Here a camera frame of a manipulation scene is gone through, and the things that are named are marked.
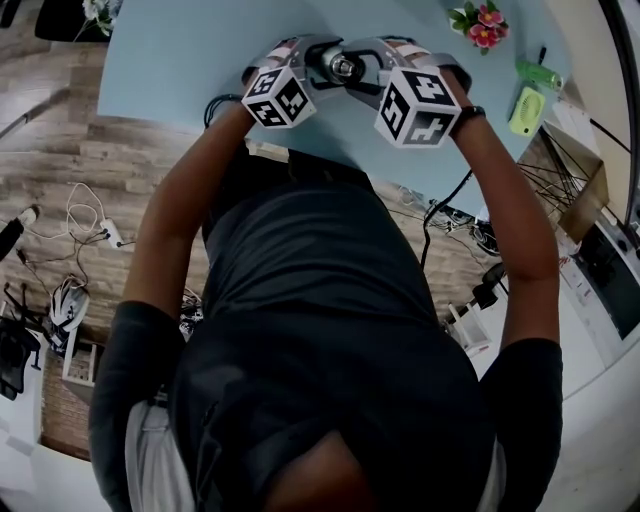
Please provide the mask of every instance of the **white object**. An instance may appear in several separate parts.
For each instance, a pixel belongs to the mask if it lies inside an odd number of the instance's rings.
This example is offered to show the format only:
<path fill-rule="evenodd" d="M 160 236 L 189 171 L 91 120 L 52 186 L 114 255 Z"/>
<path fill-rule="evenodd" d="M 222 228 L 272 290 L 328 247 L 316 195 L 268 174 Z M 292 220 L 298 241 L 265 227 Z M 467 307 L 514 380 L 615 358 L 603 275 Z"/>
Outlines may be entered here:
<path fill-rule="evenodd" d="M 113 222 L 112 219 L 104 219 L 100 222 L 100 227 L 107 231 L 105 236 L 107 237 L 109 245 L 114 249 L 119 249 L 123 242 L 115 222 Z"/>
<path fill-rule="evenodd" d="M 439 148 L 460 112 L 437 67 L 395 67 L 374 126 L 397 148 Z"/>
<path fill-rule="evenodd" d="M 261 69 L 242 104 L 264 128 L 293 128 L 316 113 L 289 66 Z"/>
<path fill-rule="evenodd" d="M 41 235 L 40 233 L 36 233 L 35 231 L 32 231 L 31 229 L 28 229 L 28 228 L 25 228 L 25 232 L 31 235 L 37 236 L 38 238 L 42 238 L 43 240 L 54 240 L 55 238 L 60 238 L 61 236 L 67 236 L 69 233 L 71 233 L 69 221 L 72 221 L 81 232 L 87 233 L 87 234 L 92 233 L 98 222 L 98 212 L 96 211 L 96 209 L 93 206 L 90 206 L 85 203 L 71 204 L 71 198 L 73 197 L 73 194 L 75 193 L 76 189 L 80 186 L 84 187 L 98 202 L 98 205 L 100 206 L 100 214 L 102 215 L 102 219 L 104 220 L 105 219 L 104 206 L 102 205 L 102 201 L 100 201 L 100 198 L 96 195 L 96 193 L 91 189 L 89 185 L 81 182 L 81 183 L 76 183 L 73 186 L 73 188 L 71 189 L 71 193 L 69 194 L 69 198 L 67 199 L 66 229 L 62 233 L 58 233 L 57 235 L 53 235 L 53 236 L 45 236 L 45 235 Z M 78 224 L 78 221 L 71 213 L 71 210 L 73 210 L 74 208 L 86 208 L 87 210 L 91 210 L 93 212 L 93 215 L 94 215 L 93 222 L 91 223 L 91 226 L 88 229 L 85 229 L 80 224 Z"/>
<path fill-rule="evenodd" d="M 553 113 L 558 118 L 562 131 L 580 142 L 595 155 L 600 156 L 600 148 L 598 148 L 598 143 L 593 133 L 589 114 L 562 100 L 553 105 Z"/>
<path fill-rule="evenodd" d="M 51 322 L 71 332 L 76 329 L 89 308 L 89 294 L 81 286 L 74 286 L 75 279 L 68 277 L 51 295 L 49 317 Z"/>

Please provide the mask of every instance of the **green object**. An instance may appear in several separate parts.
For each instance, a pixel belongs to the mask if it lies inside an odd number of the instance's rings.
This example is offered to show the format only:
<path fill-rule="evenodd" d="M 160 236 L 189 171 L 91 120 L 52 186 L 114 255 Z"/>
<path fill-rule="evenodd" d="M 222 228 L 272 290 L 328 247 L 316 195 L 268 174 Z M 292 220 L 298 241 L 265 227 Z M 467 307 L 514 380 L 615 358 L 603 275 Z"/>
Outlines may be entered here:
<path fill-rule="evenodd" d="M 525 86 L 513 109 L 509 128 L 513 133 L 532 137 L 542 117 L 545 97 L 531 87 Z"/>
<path fill-rule="evenodd" d="M 560 91 L 564 85 L 564 80 L 558 73 L 533 62 L 520 60 L 516 64 L 516 70 L 524 80 L 548 87 L 552 91 Z"/>
<path fill-rule="evenodd" d="M 449 18 L 451 18 L 453 21 L 461 21 L 461 22 L 465 22 L 467 21 L 467 18 L 465 17 L 464 14 L 462 14 L 461 12 L 456 11 L 455 9 L 449 9 Z"/>

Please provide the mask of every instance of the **white cube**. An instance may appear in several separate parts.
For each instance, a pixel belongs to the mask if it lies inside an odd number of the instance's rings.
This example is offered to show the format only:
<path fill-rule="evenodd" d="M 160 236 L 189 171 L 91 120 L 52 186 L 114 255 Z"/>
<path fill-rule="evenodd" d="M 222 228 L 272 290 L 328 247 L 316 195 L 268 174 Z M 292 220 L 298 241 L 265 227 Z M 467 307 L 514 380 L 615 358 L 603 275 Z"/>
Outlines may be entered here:
<path fill-rule="evenodd" d="M 242 104 L 265 128 L 293 128 L 316 113 L 289 66 L 260 70 Z"/>
<path fill-rule="evenodd" d="M 460 112 L 437 67 L 396 67 L 374 126 L 397 148 L 439 148 Z"/>

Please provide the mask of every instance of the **pink flower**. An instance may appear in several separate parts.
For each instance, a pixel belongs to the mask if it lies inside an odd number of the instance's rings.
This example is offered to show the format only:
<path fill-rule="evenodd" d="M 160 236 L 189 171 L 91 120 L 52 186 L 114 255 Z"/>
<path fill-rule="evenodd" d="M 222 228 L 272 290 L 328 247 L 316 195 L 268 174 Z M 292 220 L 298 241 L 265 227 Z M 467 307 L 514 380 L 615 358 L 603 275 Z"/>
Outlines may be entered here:
<path fill-rule="evenodd" d="M 501 27 L 498 25 L 496 27 L 496 33 L 500 39 L 505 39 L 506 37 L 509 37 L 509 27 Z"/>
<path fill-rule="evenodd" d="M 471 27 L 469 38 L 480 48 L 493 48 L 500 41 L 494 29 L 480 24 Z"/>
<path fill-rule="evenodd" d="M 489 12 L 489 8 L 486 5 L 481 5 L 478 21 L 487 27 L 495 27 L 504 21 L 504 16 L 500 11 Z"/>

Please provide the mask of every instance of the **black t-shirt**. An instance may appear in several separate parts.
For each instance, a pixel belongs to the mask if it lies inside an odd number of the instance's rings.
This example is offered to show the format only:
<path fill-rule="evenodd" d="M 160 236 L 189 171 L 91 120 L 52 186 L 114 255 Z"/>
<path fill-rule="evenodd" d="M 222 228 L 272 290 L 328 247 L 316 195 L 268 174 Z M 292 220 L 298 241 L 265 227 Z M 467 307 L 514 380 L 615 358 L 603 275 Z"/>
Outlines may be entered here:
<path fill-rule="evenodd" d="M 133 404 L 169 383 L 169 415 L 199 510 L 260 510 L 284 465 L 337 430 L 384 510 L 474 511 L 494 442 L 501 510 L 535 510 L 559 452 L 561 353 L 503 351 L 482 382 L 439 327 L 409 244 L 377 198 L 285 185 L 228 212 L 207 241 L 205 322 L 123 303 L 90 418 L 101 489 L 126 510 Z"/>

